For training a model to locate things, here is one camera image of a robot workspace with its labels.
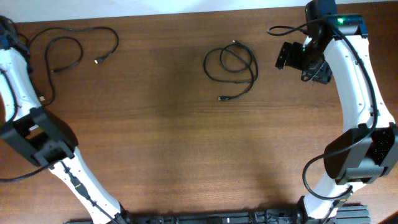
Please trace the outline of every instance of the wooden tabletop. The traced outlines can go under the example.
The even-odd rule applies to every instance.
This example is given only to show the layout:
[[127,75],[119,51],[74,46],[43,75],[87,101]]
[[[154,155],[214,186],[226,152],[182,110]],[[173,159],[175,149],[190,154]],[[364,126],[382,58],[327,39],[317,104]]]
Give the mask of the wooden tabletop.
[[[340,13],[364,16],[373,70],[390,113],[398,119],[398,2],[339,5]],[[79,140],[88,167],[106,190],[132,213],[212,212],[269,208],[296,203],[307,194],[305,163],[343,133],[334,79],[304,83],[293,68],[278,70],[282,44],[305,36],[266,34],[270,26],[305,22],[303,7],[120,17],[18,24],[32,37],[50,26],[110,26],[120,36],[116,53],[97,65],[94,58],[114,44],[106,31],[68,34],[81,40],[85,55],[70,70],[52,75],[57,91],[48,107]],[[34,83],[48,97],[44,49],[61,31],[32,46]],[[244,97],[226,102],[246,85],[218,83],[203,72],[205,54],[232,40],[249,46],[259,78]],[[78,55],[63,41],[50,51],[51,67]],[[231,75],[209,58],[209,71]],[[234,65],[232,57],[227,63]],[[1,177],[35,169],[0,143]],[[310,168],[312,187],[323,163]],[[355,193],[350,202],[369,205],[374,223],[398,210],[398,168]],[[0,223],[61,223],[89,214],[50,172],[0,185]]]

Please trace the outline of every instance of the brown surface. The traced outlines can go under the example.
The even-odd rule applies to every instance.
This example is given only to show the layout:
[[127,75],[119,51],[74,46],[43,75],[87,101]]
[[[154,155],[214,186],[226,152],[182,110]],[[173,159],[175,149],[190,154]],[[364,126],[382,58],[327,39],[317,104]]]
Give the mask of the brown surface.
[[[341,13],[364,15],[374,73],[389,111],[398,118],[398,3],[338,7]],[[291,7],[19,26],[29,37],[49,26],[111,26],[119,32],[118,51],[101,65],[93,59],[111,48],[112,37],[101,31],[77,35],[84,60],[53,76],[58,96],[49,109],[72,127],[86,163],[126,209],[165,213],[270,207],[296,203],[307,193],[301,180],[304,164],[342,134],[335,82],[313,85],[301,82],[292,68],[278,71],[274,64],[283,42],[300,42],[304,36],[266,34],[270,26],[304,20],[303,8]],[[42,56],[55,35],[59,32],[40,38],[32,49],[34,79],[47,94]],[[246,96],[220,103],[217,96],[245,86],[211,81],[201,63],[207,51],[233,39],[253,49],[260,75]],[[52,65],[75,57],[76,48],[65,46],[52,50]],[[210,70],[221,73],[216,58],[210,59]],[[1,177],[32,169],[1,143]],[[323,172],[321,163],[310,169],[312,186]],[[398,210],[397,180],[395,169],[350,201],[369,205],[373,222],[379,222]],[[84,207],[49,172],[0,185],[0,223],[85,217]]]

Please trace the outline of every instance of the table surface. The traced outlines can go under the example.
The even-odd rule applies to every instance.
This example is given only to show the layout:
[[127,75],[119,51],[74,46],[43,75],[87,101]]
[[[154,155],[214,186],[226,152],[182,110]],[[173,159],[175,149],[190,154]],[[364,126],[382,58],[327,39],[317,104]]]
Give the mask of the table surface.
[[[360,13],[369,30],[370,57],[390,113],[398,118],[398,2],[339,5],[340,13]],[[301,33],[266,34],[270,26],[297,26],[303,7],[137,16],[18,24],[32,37],[50,26],[110,26],[120,35],[116,53],[109,32],[73,35],[85,56],[70,70],[52,75],[57,91],[48,109],[66,121],[79,139],[88,167],[111,195],[132,213],[212,212],[261,209],[296,203],[307,194],[301,173],[342,134],[343,117],[334,79],[329,85],[304,83],[293,68],[274,67],[282,44],[302,42]],[[44,49],[61,31],[32,46],[32,78],[48,97]],[[238,100],[219,95],[246,86],[218,83],[203,72],[207,51],[232,40],[247,44],[259,62],[253,89]],[[51,67],[78,54],[64,41],[50,51]],[[227,74],[209,58],[217,77]],[[236,61],[227,57],[229,65]],[[1,177],[34,169],[0,143]],[[314,186],[323,163],[310,168]],[[398,169],[355,193],[350,202],[369,205],[374,223],[398,210]],[[0,185],[0,223],[61,223],[89,214],[50,172],[17,184]]]

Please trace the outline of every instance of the wooden table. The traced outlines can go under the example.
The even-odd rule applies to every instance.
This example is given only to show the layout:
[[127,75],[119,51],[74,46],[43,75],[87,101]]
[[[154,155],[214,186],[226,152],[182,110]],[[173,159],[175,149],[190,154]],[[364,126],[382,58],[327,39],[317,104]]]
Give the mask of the wooden table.
[[[398,3],[338,9],[364,16],[374,73],[390,113],[398,119]],[[304,83],[299,71],[276,69],[282,44],[302,42],[305,36],[266,34],[270,26],[304,22],[303,7],[290,7],[18,26],[28,37],[50,26],[111,26],[119,32],[118,50],[101,65],[93,59],[111,49],[113,36],[106,31],[70,34],[82,40],[85,56],[79,66],[52,75],[57,98],[49,110],[72,127],[88,167],[126,209],[180,213],[269,208],[296,203],[307,194],[303,166],[342,134],[335,81]],[[51,32],[32,46],[32,76],[47,96],[44,48],[62,34]],[[207,51],[232,40],[254,51],[259,79],[243,98],[219,102],[217,96],[239,93],[246,86],[211,81],[201,65]],[[77,53],[73,43],[59,43],[50,51],[50,63],[65,65]],[[210,72],[234,77],[222,72],[217,57],[209,58]],[[33,169],[1,142],[1,177]],[[309,170],[311,186],[322,173],[321,162]],[[395,169],[355,193],[350,202],[369,205],[377,223],[398,210],[397,181]],[[61,223],[87,217],[50,172],[0,185],[0,223]]]

